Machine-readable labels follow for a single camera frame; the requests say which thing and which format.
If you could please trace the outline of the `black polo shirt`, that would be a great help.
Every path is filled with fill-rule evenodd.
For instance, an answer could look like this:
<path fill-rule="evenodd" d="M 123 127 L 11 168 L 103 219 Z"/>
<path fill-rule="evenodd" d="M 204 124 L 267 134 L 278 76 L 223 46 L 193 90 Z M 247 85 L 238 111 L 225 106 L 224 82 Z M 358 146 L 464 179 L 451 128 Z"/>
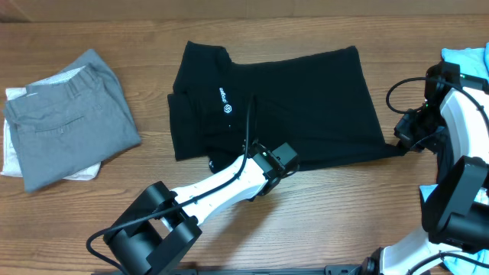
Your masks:
<path fill-rule="evenodd" d="M 168 104 L 175 158 L 208 157 L 212 172 L 252 141 L 289 144 L 303 171 L 404 155 L 384 140 L 356 47 L 237 64 L 190 42 Z"/>

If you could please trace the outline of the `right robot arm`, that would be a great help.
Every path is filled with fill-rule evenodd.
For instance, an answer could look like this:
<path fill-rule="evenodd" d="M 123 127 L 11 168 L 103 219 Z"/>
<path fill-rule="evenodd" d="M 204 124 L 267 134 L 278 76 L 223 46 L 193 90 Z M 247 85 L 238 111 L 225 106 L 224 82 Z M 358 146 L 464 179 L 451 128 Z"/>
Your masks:
<path fill-rule="evenodd" d="M 421 196 L 421 225 L 404 239 L 378 248 L 352 274 L 428 274 L 454 258 L 487 268 L 474 254 L 488 248 L 488 81 L 442 61 L 426 71 L 425 102 L 401 112 L 394 134 L 402 149 L 437 156 L 434 190 Z"/>

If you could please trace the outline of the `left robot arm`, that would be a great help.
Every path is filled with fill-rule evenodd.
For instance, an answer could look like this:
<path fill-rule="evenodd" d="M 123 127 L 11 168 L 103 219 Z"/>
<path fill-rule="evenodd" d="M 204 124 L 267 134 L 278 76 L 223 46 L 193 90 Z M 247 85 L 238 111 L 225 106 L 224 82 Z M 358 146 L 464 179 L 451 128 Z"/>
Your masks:
<path fill-rule="evenodd" d="M 205 220 L 237 202 L 268 194 L 299 165 L 287 143 L 268 150 L 253 143 L 224 170 L 189 186 L 146 188 L 104 235 L 125 274 L 168 274 L 202 234 Z"/>

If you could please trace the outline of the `light blue garment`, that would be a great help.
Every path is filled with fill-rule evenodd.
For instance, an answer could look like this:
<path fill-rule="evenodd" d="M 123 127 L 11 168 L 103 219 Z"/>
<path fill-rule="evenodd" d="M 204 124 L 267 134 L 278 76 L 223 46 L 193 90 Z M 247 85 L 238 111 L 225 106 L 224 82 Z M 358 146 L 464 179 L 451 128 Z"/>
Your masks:
<path fill-rule="evenodd" d="M 461 73 L 484 78 L 488 81 L 488 42 L 485 48 L 466 48 L 464 50 L 442 49 L 442 58 L 446 62 L 457 63 Z M 420 192 L 425 201 L 435 189 L 435 185 L 421 186 Z M 475 202 L 488 205 L 488 197 L 485 192 L 480 191 L 474 199 Z M 488 264 L 488 250 L 481 250 L 476 254 L 463 254 L 473 260 Z M 446 257 L 440 264 L 454 275 L 488 275 L 488 269 L 469 263 L 467 261 Z"/>

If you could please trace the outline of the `white folded garment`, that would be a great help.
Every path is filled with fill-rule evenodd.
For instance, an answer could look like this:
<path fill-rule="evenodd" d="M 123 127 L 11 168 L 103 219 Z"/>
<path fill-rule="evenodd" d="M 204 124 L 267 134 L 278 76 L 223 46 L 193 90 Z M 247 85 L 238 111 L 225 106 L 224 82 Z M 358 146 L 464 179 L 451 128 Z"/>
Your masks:
<path fill-rule="evenodd" d="M 16 99 L 27 93 L 26 88 L 7 88 L 5 94 L 7 100 Z M 22 177 L 18 156 L 11 141 L 11 132 L 7 120 L 4 121 L 3 127 L 3 168 L 1 175 Z M 72 175 L 64 177 L 65 180 L 88 181 L 94 179 L 99 173 L 101 164 L 96 163 L 84 170 L 80 170 Z"/>

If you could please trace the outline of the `grey folded trousers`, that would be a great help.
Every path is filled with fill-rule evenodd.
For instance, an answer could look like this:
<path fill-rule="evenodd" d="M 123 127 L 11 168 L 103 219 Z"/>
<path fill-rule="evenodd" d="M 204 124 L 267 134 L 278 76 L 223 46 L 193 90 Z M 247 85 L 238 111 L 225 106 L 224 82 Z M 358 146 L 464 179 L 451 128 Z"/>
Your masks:
<path fill-rule="evenodd" d="M 28 193 L 141 143 L 117 76 L 93 49 L 27 85 L 3 114 Z"/>

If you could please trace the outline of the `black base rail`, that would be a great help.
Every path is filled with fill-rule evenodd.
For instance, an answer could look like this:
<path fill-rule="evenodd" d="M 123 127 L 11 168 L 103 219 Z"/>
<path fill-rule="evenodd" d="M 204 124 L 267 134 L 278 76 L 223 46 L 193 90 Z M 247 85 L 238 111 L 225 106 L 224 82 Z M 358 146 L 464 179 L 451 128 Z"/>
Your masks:
<path fill-rule="evenodd" d="M 358 275 L 360 265 L 328 265 L 323 268 L 287 268 L 255 270 L 196 270 L 171 271 L 171 275 Z"/>

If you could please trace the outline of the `black garment with blue trim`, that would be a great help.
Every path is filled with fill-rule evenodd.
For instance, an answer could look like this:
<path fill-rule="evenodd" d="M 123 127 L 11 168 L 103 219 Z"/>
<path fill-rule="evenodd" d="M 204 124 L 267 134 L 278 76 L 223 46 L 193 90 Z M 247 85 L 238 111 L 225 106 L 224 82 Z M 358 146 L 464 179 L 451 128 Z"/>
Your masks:
<path fill-rule="evenodd" d="M 443 145 L 436 152 L 436 156 L 438 168 L 436 183 L 419 187 L 422 227 L 427 232 L 437 229 L 449 201 L 449 196 L 444 195 L 442 190 L 436 191 L 436 188 L 444 183 L 454 165 L 454 153 L 449 137 L 445 139 Z"/>

